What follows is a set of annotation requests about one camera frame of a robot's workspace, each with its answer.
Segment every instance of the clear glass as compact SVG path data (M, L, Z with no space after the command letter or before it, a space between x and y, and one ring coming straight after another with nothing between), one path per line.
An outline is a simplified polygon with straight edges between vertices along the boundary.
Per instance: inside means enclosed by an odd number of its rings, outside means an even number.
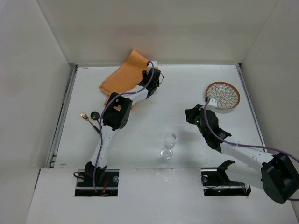
M163 144L166 149L172 149L176 145L176 142L176 135L174 133L169 132L165 135Z
M160 155L163 159L170 160L172 158L172 150L164 148L161 150Z
M173 152L172 148L175 146L177 142L177 137L174 133L167 133L163 140L164 148L161 150L161 157L163 159L169 160L172 158Z

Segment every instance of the white panel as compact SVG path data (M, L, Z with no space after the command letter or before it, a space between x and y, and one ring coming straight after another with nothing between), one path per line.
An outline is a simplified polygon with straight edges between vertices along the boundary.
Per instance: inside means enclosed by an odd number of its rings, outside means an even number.
M121 169L117 197L74 197L72 169L44 169L27 224L297 224L290 202L204 197L199 169Z
M242 69L265 142L297 157L298 60L299 1L280 0Z
M66 58L240 63L278 0L37 0Z
M30 208L39 169L0 172L0 223L24 224Z
M0 168L40 168L69 65L35 0L0 8Z
M81 118L102 112L107 98L99 85L118 67L79 68L60 140L56 168L84 168L99 141L98 133ZM185 109L205 102L209 84L224 81L241 96L232 110L215 110L220 127L242 143L261 145L245 92L235 66L159 66L164 80L154 95L139 102L128 123L112 144L108 168L198 168L219 166L231 157L212 150L195 125L186 122ZM173 157L163 161L160 152L168 132L177 135Z

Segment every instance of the white patterned plate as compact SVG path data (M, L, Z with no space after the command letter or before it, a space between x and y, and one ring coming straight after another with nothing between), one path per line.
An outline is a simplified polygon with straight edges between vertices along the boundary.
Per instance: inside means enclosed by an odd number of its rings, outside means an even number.
M226 110L236 107L240 102L239 91L229 83L215 82L206 89L206 95L218 101L217 108Z

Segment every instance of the screw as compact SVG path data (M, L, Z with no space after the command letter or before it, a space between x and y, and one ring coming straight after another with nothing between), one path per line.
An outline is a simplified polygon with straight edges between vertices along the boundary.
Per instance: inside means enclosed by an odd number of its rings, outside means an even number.
M113 181L114 183L117 183L117 182L118 182L118 176L114 176L114 177L112 178L112 181Z

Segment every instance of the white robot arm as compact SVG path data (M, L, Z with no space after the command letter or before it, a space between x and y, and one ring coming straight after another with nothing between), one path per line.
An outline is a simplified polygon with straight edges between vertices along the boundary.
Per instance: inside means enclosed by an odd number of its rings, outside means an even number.
M160 85L161 71L157 69L157 62L148 63L148 68L143 71L142 75L143 80L128 91L129 94L125 97L116 92L110 95L101 121L102 132L100 135L102 139L99 139L97 147L84 169L85 175L94 178L95 184L103 181L112 142L119 130L126 125L131 106L149 98Z
M211 99L208 105L215 108L215 99ZM230 133L219 128L218 118L211 110L206 110L209 127L207 126L202 105L185 110L185 113L186 121L198 127L210 148L247 164L240 166L236 165L235 161L228 160L217 168L202 169L204 186L207 186L209 176L213 177L212 186L228 186L231 182L249 184L263 190L272 200L281 204L299 189L299 174L287 155L273 155L254 148L241 147L241 143L234 140Z

